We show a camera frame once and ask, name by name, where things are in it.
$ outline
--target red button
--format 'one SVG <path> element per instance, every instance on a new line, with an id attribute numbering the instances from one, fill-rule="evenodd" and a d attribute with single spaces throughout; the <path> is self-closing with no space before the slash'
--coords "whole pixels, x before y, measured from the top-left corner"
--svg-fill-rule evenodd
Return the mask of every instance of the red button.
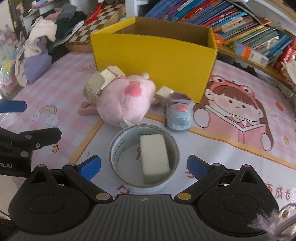
<path id="1" fill-rule="evenodd" d="M 188 111 L 188 108 L 185 105 L 178 105 L 176 109 L 181 112 Z"/>

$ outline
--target clothes pile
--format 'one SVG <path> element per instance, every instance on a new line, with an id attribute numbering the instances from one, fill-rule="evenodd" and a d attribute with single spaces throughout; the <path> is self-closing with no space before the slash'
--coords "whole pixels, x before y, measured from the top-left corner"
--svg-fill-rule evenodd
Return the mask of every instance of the clothes pile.
<path id="1" fill-rule="evenodd" d="M 71 4 L 51 9 L 32 21 L 29 37 L 17 55 L 15 75 L 21 86 L 32 84 L 52 63 L 54 48 L 66 42 L 86 15 Z"/>

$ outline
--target cloud illustration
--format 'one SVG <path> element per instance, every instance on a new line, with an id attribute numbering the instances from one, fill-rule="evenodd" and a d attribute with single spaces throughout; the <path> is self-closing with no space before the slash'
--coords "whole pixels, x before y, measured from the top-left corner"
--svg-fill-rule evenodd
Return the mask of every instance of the cloud illustration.
<path id="1" fill-rule="evenodd" d="M 49 126 L 57 126 L 58 123 L 59 123 L 59 116 L 56 114 L 51 114 L 49 117 L 47 117 L 44 120 L 44 124 Z"/>
<path id="2" fill-rule="evenodd" d="M 40 119 L 41 113 L 39 111 L 36 111 L 34 114 L 30 116 L 30 120 L 32 121 L 38 121 Z"/>

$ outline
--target star illustration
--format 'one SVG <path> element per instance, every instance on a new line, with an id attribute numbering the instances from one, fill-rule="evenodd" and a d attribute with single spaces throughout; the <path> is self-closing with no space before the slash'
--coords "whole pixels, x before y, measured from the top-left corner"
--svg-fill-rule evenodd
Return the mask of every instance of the star illustration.
<path id="1" fill-rule="evenodd" d="M 286 145 L 290 145 L 289 144 L 289 139 L 287 137 L 284 137 L 283 139 L 284 139 L 284 142 L 285 142 Z"/>
<path id="2" fill-rule="evenodd" d="M 56 153 L 57 150 L 59 150 L 59 147 L 56 145 L 56 146 L 52 146 L 52 152 Z"/>

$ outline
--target chessboard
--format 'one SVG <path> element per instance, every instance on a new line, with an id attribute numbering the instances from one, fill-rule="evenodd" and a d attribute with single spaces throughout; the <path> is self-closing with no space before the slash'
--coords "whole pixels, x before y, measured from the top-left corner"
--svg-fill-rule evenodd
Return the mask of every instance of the chessboard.
<path id="1" fill-rule="evenodd" d="M 118 22 L 125 14 L 124 4 L 105 5 L 94 21 L 82 26 L 71 39 L 68 40 L 66 47 L 71 52 L 92 52 L 90 35 L 104 27 Z"/>

